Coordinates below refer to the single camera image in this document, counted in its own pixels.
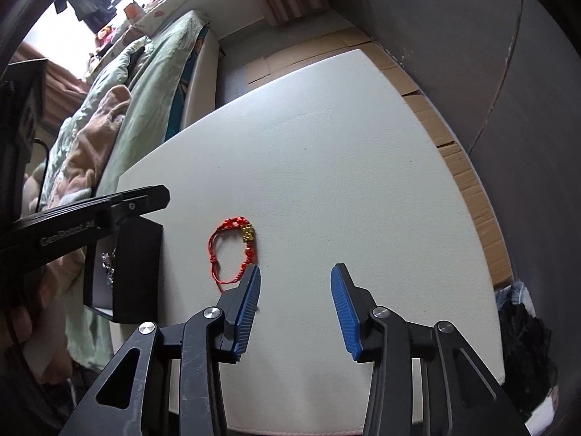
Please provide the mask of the left hand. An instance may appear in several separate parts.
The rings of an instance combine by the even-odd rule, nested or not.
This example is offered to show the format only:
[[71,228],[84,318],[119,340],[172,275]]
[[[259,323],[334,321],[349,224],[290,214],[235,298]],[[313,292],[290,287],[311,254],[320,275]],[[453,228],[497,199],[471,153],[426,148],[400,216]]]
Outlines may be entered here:
[[72,376],[73,362],[65,334],[66,310],[59,279],[46,267],[32,301],[39,309],[20,307],[12,312],[17,350],[39,384],[58,384]]

